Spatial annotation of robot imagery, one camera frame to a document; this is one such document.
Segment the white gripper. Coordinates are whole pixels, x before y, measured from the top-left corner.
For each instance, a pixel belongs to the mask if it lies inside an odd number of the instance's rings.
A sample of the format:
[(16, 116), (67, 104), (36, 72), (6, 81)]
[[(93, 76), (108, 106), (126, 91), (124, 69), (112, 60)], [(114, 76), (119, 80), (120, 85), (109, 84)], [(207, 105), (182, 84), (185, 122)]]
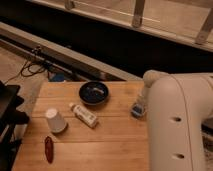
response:
[(138, 99), (136, 99), (135, 102), (132, 105), (132, 112), (133, 113), (137, 113), (137, 114), (139, 113), (140, 114), (140, 104), (142, 106), (147, 105), (148, 93), (149, 93), (149, 89), (147, 87), (143, 87), (141, 92), (138, 95)]

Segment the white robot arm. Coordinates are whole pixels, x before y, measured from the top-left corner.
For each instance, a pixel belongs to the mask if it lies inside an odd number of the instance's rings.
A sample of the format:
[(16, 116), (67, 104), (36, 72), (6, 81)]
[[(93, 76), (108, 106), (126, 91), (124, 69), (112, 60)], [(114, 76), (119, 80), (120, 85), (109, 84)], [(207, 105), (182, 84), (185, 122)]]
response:
[(213, 116), (213, 73), (148, 70), (135, 117), (147, 119), (150, 171), (206, 171), (202, 123)]

